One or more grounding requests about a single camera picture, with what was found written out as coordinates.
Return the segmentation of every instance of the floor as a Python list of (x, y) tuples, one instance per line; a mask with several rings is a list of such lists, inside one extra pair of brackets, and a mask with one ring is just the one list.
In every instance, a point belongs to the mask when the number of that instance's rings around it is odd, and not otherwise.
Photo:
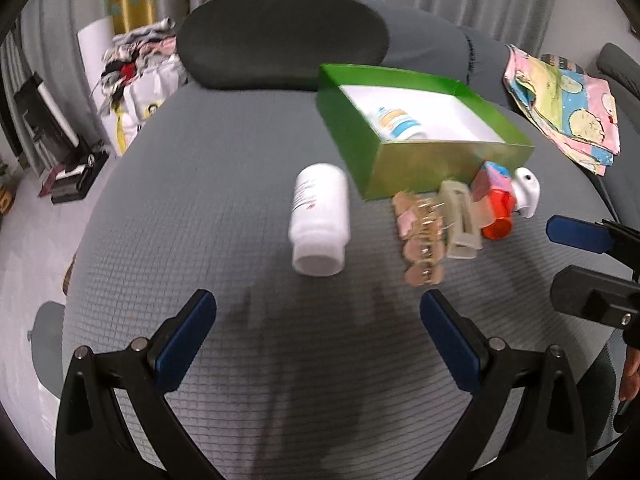
[(15, 203), (0, 224), (0, 402), (23, 440), (53, 474), (58, 400), (38, 382), (27, 331), (41, 304), (65, 303), (62, 281), (109, 175), (111, 157), (89, 195), (53, 205), (38, 198), (40, 183), (28, 170)]

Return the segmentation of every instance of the cardboard box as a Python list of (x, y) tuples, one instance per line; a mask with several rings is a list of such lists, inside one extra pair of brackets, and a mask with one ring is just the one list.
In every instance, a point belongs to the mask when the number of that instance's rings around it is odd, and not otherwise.
[[(434, 191), (448, 178), (470, 184), (486, 160), (513, 172), (534, 149), (496, 108), (444, 77), (324, 64), (316, 104), (364, 200)], [(404, 110), (428, 140), (383, 138), (372, 117), (380, 107)]]

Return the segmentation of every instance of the human hand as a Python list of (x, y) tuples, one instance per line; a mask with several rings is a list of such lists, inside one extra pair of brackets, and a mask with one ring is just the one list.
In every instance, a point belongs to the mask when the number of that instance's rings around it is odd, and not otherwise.
[(633, 400), (640, 391), (640, 350), (626, 347), (625, 367), (622, 369), (622, 380), (620, 381), (620, 402), (623, 400)]

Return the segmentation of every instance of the cartoon print fabric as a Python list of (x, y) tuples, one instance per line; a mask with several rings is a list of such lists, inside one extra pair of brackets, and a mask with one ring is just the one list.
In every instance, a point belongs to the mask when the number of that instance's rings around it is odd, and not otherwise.
[(571, 160), (603, 175), (620, 153), (609, 84), (551, 66), (509, 45), (504, 84), (524, 115)]

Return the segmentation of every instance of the white pill bottle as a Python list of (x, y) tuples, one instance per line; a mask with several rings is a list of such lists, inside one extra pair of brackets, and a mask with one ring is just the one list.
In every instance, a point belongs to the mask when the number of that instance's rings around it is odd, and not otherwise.
[(333, 276), (344, 268), (351, 238), (347, 176), (331, 164), (300, 172), (291, 207), (293, 268), (305, 276)]

